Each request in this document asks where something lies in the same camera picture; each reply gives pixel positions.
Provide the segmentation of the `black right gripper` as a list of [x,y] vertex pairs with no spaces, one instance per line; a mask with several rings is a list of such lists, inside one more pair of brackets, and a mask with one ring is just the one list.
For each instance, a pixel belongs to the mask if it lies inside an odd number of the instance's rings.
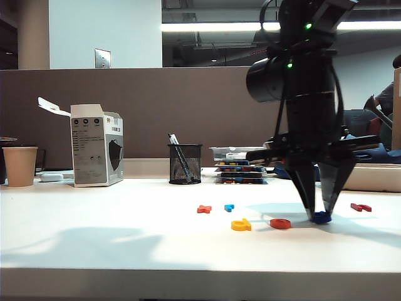
[[[342,127],[340,139],[334,142],[313,142],[307,138],[296,140],[289,132],[275,135],[261,150],[246,153],[246,160],[255,164],[268,165],[285,160],[291,154],[300,154],[313,162],[329,151],[359,151],[378,147],[380,138],[376,135],[352,137],[347,127]],[[350,156],[345,159],[318,163],[321,192],[326,214],[331,216],[338,196],[348,180],[357,160]],[[295,185],[309,220],[315,217],[315,170],[311,163],[286,165],[286,172]]]

